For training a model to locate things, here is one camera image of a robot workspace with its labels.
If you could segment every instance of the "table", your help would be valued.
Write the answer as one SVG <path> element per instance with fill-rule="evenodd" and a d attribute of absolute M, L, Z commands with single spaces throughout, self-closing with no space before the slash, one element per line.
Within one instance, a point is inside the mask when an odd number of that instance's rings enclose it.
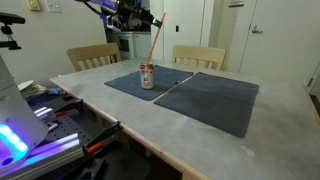
<path fill-rule="evenodd" d="M 258 84 L 248 132 L 245 138 L 237 138 L 104 85 L 137 71 L 143 61 L 127 60 L 51 81 L 104 118 L 121 121 L 129 136 L 182 172 L 183 179 L 320 179 L 318 116 L 304 87 L 153 61 Z"/>

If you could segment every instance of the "placemat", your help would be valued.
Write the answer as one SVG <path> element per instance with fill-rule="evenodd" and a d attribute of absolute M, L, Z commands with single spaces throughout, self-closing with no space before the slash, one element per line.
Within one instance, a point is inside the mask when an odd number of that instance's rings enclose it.
<path fill-rule="evenodd" d="M 154 103 L 237 137 L 245 137 L 256 84 L 197 73 Z"/>
<path fill-rule="evenodd" d="M 162 66 L 154 66 L 154 88 L 146 90 L 141 88 L 140 71 L 108 81 L 105 85 L 150 101 L 158 97 L 177 83 L 190 77 L 192 72 L 170 69 Z"/>

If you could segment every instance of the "chair backrest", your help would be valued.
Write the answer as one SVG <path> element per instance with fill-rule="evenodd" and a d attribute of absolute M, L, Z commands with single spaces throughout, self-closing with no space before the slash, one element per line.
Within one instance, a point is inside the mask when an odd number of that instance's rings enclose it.
<path fill-rule="evenodd" d="M 172 62 L 221 70 L 225 55 L 225 49 L 176 45 L 173 47 Z"/>
<path fill-rule="evenodd" d="M 67 54 L 76 71 L 121 61 L 119 48 L 116 43 L 72 48 L 67 50 Z"/>

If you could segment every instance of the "glowing light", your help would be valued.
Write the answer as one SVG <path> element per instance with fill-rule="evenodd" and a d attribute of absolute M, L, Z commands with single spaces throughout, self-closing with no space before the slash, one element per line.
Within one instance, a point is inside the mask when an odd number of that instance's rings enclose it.
<path fill-rule="evenodd" d="M 28 150 L 28 146 L 21 141 L 19 136 L 17 136 L 10 127 L 0 124 L 0 135 L 2 135 L 2 138 L 4 138 L 4 142 L 7 142 L 7 146 L 13 146 L 20 152 L 25 152 Z"/>
<path fill-rule="evenodd" d="M 16 148 L 21 152 L 26 151 L 28 149 L 27 145 L 23 142 L 16 144 Z"/>
<path fill-rule="evenodd" d="M 15 134 L 11 134 L 10 136 L 7 136 L 7 139 L 12 143 L 12 144 L 17 144 L 18 142 L 20 142 L 20 138 L 15 135 Z"/>
<path fill-rule="evenodd" d="M 108 8 L 112 8 L 112 10 L 115 10 L 115 8 L 116 8 L 116 4 L 112 0 L 111 1 L 110 0 L 104 0 L 104 1 L 102 1 L 102 4 L 107 6 Z"/>
<path fill-rule="evenodd" d="M 0 133 L 5 136 L 9 136 L 12 133 L 12 131 L 8 126 L 0 125 Z"/>

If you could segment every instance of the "straw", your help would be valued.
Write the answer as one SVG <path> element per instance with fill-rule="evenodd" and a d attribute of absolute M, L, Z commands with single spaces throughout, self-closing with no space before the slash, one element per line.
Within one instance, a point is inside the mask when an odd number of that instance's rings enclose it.
<path fill-rule="evenodd" d="M 161 19 L 162 25 L 163 25 L 165 16 L 166 16 L 166 13 L 164 13 L 164 14 L 162 15 L 162 19 Z M 146 65 L 149 65 L 149 64 L 150 64 L 150 60 L 151 60 L 151 56 L 152 56 L 152 53 L 153 53 L 153 49 L 154 49 L 154 46 L 156 45 L 156 42 L 157 42 L 157 39 L 158 39 L 160 30 L 161 30 L 161 27 L 158 28 L 156 37 L 155 37 L 154 40 L 153 40 L 153 44 L 152 44 L 152 46 L 151 46 L 150 53 L 149 53 L 149 56 L 148 56 Z"/>

